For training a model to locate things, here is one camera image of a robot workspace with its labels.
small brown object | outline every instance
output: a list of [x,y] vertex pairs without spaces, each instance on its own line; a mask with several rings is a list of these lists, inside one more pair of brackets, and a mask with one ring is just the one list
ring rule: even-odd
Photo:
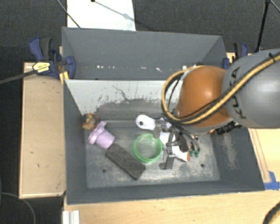
[[82,128],[93,131],[99,123],[99,116],[95,116],[92,113],[84,115],[84,123]]

green plastic ring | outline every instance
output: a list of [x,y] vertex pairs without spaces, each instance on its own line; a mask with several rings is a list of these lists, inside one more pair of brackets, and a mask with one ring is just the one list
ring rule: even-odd
[[[139,153],[139,148],[137,148],[138,142],[141,139],[148,139],[151,140],[151,145],[154,145],[154,148],[156,149],[155,154],[153,155],[153,157],[144,157]],[[162,149],[163,149],[163,143],[159,138],[154,138],[154,136],[151,133],[145,133],[140,135],[138,138],[136,138],[136,140],[134,141],[134,145],[133,145],[133,151],[136,155],[136,157],[143,163],[150,163],[153,161],[156,161],[159,159],[161,153],[162,153]]]

wooden board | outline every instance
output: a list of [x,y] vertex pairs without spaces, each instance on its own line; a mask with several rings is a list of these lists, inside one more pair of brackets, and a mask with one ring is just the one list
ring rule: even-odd
[[[24,71],[32,70],[26,63]],[[62,86],[32,75],[23,80],[20,198],[61,196],[65,191]]]

gray bin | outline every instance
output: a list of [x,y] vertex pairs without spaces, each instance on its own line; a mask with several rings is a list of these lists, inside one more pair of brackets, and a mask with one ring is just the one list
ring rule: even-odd
[[88,144],[82,129],[82,115],[97,112],[114,142],[134,155],[133,141],[149,132],[135,118],[161,113],[162,84],[183,65],[221,66],[226,53],[220,36],[78,28],[63,28],[62,35],[63,55],[77,62],[75,79],[64,83],[68,204],[264,190],[245,128],[203,135],[198,158],[160,170],[161,157],[137,181],[109,161],[105,150]]

bin floor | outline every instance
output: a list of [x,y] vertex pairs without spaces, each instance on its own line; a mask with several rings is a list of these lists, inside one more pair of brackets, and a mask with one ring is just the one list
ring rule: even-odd
[[[150,131],[139,129],[133,120],[106,120],[106,128],[115,136],[114,143],[119,144],[133,157],[133,142]],[[200,136],[200,155],[190,157],[189,162],[175,159],[172,169],[161,170],[163,152],[154,163],[146,165],[142,176],[134,181],[114,163],[105,157],[105,150],[87,141],[89,133],[85,131],[85,149],[88,188],[152,185],[175,182],[199,182],[219,180],[219,171],[212,141],[209,135]]]

